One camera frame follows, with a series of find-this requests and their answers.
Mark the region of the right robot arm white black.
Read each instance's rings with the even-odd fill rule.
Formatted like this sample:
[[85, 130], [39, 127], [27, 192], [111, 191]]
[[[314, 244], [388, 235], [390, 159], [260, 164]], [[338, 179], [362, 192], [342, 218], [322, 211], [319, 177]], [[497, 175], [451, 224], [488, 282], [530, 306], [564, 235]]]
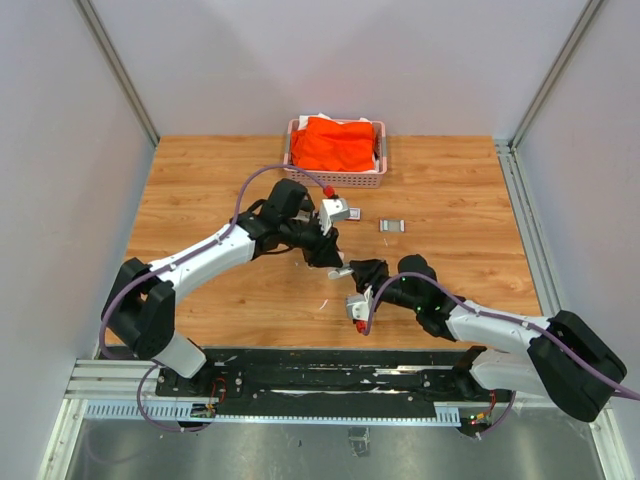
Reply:
[[452, 377], [463, 399], [489, 390], [523, 392], [592, 422], [611, 398], [639, 397], [622, 384], [622, 360], [571, 311], [544, 317], [484, 307], [447, 290], [420, 255], [402, 258], [396, 275], [379, 259], [352, 260], [348, 270], [357, 293], [347, 312], [361, 334], [371, 332], [377, 308], [388, 303], [413, 311], [433, 337], [471, 344]]

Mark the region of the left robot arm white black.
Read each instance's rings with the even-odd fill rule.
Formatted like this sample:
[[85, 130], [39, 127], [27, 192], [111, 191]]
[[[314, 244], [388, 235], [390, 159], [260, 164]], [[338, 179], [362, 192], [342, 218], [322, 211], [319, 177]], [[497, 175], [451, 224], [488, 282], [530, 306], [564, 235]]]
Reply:
[[210, 237], [150, 263], [125, 261], [103, 309], [100, 330], [111, 331], [135, 358], [173, 370], [190, 394], [207, 393], [214, 371], [202, 349], [177, 331], [177, 306], [218, 275], [265, 255], [298, 249], [312, 268], [341, 268], [335, 224], [348, 219], [350, 210], [331, 188], [324, 193], [325, 199], [315, 204], [304, 185], [282, 179], [267, 198], [235, 212]]

